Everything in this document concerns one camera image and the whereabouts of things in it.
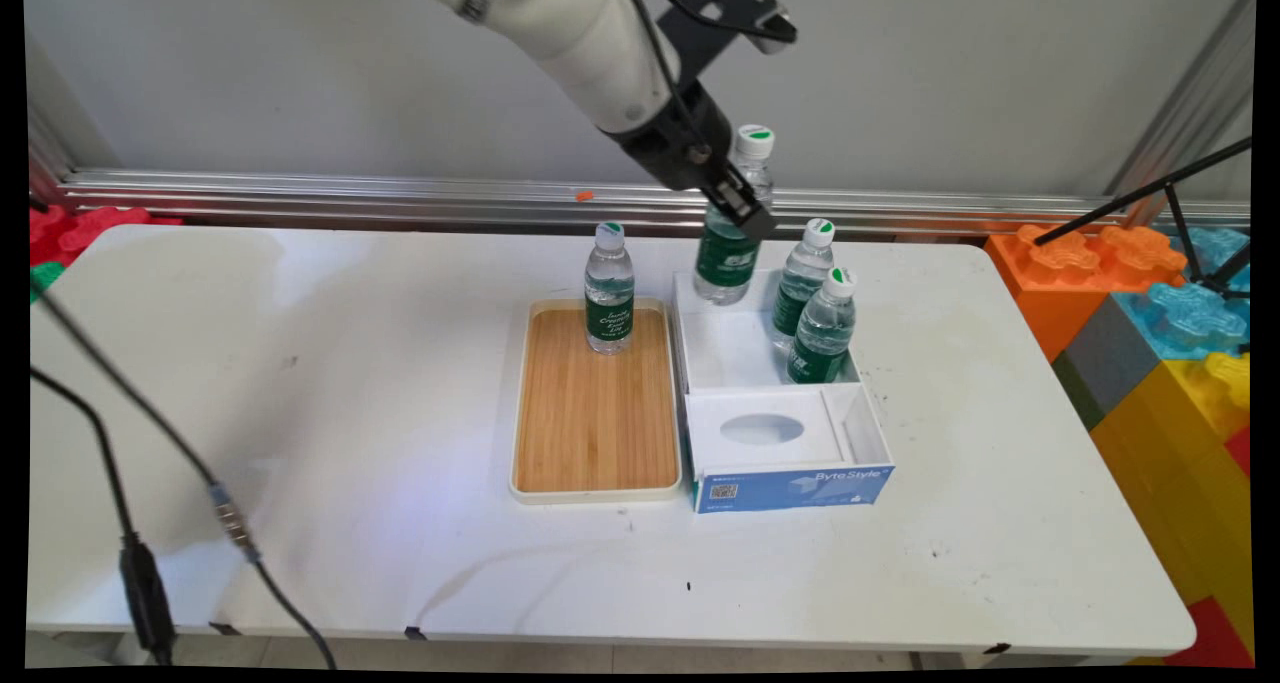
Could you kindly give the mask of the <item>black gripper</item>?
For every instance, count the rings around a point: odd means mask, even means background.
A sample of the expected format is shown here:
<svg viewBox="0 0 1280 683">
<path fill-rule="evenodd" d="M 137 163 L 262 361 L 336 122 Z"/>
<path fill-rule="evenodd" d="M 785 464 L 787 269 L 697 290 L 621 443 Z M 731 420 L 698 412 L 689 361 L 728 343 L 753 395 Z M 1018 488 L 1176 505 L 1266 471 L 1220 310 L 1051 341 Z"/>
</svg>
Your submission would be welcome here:
<svg viewBox="0 0 1280 683">
<path fill-rule="evenodd" d="M 607 87 L 603 132 L 660 185 L 708 191 L 708 226 L 719 237 L 759 244 L 774 232 L 768 162 L 730 162 L 728 119 L 701 82 L 666 104 L 637 83 Z"/>
</svg>

